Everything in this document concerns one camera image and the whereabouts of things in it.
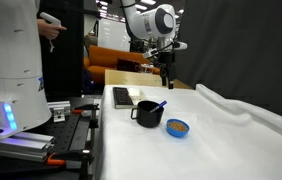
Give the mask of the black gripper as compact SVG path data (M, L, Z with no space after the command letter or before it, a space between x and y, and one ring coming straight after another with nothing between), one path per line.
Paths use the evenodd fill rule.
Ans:
M162 86L166 86L166 76L168 78L168 89L173 89L174 79L171 65L175 62L174 52L160 52L158 55L158 63L162 65L160 67L160 77L162 80Z

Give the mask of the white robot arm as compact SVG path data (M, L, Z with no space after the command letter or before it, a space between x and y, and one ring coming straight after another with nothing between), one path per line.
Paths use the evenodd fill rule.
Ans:
M128 35L155 37L158 54L169 68L176 50L187 45L175 39L175 10L169 4L139 13L135 0L120 0ZM0 0L0 139L35 128L51 117L43 85L41 48L36 23L40 0Z

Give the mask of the person's hand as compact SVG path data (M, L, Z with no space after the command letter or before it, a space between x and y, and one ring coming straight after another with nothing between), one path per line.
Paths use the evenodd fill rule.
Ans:
M39 34L48 40L56 39L61 31L66 30L66 27L49 24L44 19L38 19L37 26Z

